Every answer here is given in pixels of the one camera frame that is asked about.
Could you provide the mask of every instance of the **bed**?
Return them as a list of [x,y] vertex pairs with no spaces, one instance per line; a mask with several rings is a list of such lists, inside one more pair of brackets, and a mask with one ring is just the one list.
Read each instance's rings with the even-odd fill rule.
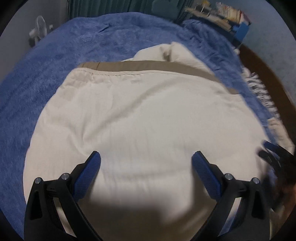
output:
[[26,152],[41,111],[69,72],[84,62],[122,61],[139,50],[171,42],[184,45],[227,88],[236,89],[276,143],[268,129],[272,114],[243,81],[242,65],[231,44],[211,27],[198,20],[179,26],[141,13],[74,18],[42,39],[0,86],[0,208],[21,237]]

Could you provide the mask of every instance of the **crumpled blue blanket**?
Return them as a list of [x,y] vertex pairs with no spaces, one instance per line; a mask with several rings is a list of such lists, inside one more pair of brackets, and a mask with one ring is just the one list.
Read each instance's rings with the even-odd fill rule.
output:
[[197,20],[179,26],[141,13],[75,18],[42,39],[0,86],[0,208],[21,237],[25,155],[39,114],[67,74],[82,62],[121,61],[172,41],[185,45],[225,86],[237,89],[274,141],[267,129],[271,114],[241,79],[231,44],[211,27]]

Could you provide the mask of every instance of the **brown wooden headboard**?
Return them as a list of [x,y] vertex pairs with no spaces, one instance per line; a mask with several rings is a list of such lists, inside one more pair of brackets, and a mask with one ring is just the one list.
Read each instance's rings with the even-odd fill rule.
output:
[[240,59],[251,72],[256,72],[266,86],[287,129],[289,137],[296,144],[296,108],[273,71],[248,47],[241,45]]

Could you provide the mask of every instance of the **tan fabric strip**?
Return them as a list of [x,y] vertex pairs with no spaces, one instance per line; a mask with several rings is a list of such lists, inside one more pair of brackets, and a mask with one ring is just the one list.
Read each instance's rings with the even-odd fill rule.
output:
[[[78,67],[108,72],[143,70],[169,71],[180,74],[199,76],[220,83],[219,79],[217,79],[214,75],[208,72],[175,62],[153,60],[123,62],[86,62],[80,64]],[[238,92],[234,89],[228,89],[228,91],[231,94],[238,94]]]

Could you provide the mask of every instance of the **blue gripper pad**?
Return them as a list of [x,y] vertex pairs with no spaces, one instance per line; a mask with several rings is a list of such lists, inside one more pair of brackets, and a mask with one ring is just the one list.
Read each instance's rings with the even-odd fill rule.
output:
[[222,196],[221,184],[212,172],[210,165],[211,164],[200,151],[197,151],[192,156],[193,169],[197,172],[198,176],[202,180],[211,199],[218,201]]
[[74,183],[72,196],[76,202],[85,196],[86,191],[97,171],[100,169],[100,166],[101,156],[98,152],[94,152],[86,161],[85,168]]

